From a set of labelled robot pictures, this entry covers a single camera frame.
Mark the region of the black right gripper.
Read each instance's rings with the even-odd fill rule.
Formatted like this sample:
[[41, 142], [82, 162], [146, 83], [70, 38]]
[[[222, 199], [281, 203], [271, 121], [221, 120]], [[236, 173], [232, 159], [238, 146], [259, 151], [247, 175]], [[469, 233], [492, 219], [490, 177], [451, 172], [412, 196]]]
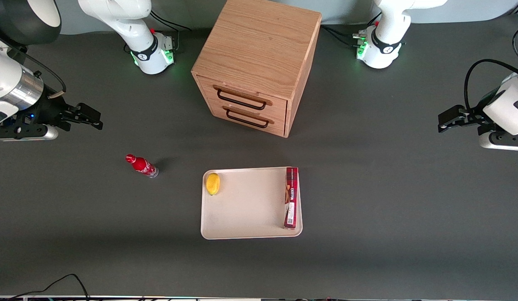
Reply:
[[63, 97], [49, 99], [43, 97], [35, 105], [17, 113], [17, 119], [28, 124], [42, 124], [70, 131], [71, 123], [90, 125], [102, 130], [101, 114], [85, 103], [76, 107], [65, 102]]

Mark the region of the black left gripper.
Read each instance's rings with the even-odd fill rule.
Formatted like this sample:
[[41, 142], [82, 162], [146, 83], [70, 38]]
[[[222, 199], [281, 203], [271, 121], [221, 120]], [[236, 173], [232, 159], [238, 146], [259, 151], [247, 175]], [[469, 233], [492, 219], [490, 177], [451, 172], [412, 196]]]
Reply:
[[464, 91], [465, 107], [463, 105], [454, 105], [438, 115], [438, 132], [442, 133], [451, 128], [473, 125], [495, 128], [495, 122], [484, 113], [483, 109], [493, 100], [497, 91], [497, 89], [493, 89], [488, 92], [481, 98], [478, 104], [473, 107], [469, 103], [468, 91], [466, 89]]

